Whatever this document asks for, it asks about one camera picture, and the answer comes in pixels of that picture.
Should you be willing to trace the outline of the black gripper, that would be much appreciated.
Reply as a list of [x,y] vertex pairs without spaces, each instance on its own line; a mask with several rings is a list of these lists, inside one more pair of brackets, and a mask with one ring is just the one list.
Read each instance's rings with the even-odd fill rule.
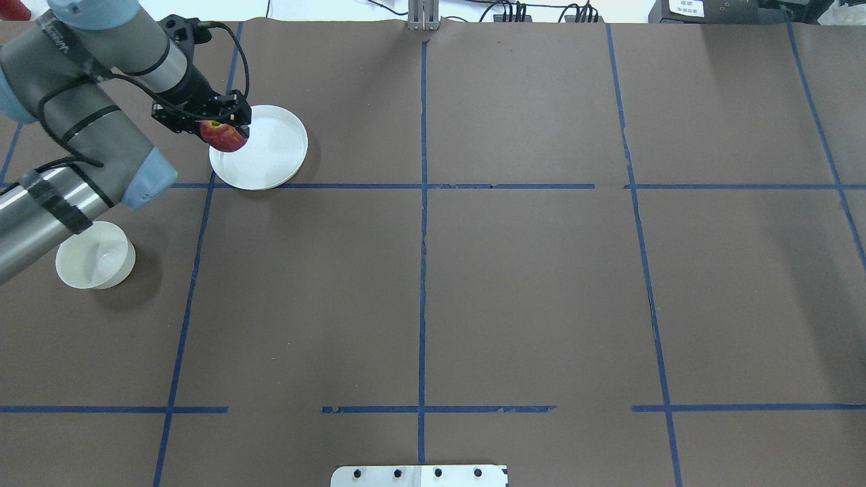
[[228,124],[242,138],[250,138],[252,108],[245,93],[233,89],[219,95],[195,66],[187,68],[175,87],[158,95],[165,102],[152,105],[151,117],[177,135],[187,133],[204,141],[199,123],[206,118],[219,124]]

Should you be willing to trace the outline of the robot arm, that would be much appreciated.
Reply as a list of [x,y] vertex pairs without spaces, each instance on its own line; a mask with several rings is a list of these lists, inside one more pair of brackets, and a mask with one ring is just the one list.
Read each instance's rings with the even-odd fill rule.
[[195,47],[228,25],[170,15],[155,20],[138,1],[49,1],[33,27],[2,46],[2,113],[39,123],[67,154],[2,191],[2,282],[122,204],[138,210],[177,180],[160,148],[102,89],[126,81],[152,100],[171,132],[234,152],[250,136],[249,87],[214,91],[193,62]]

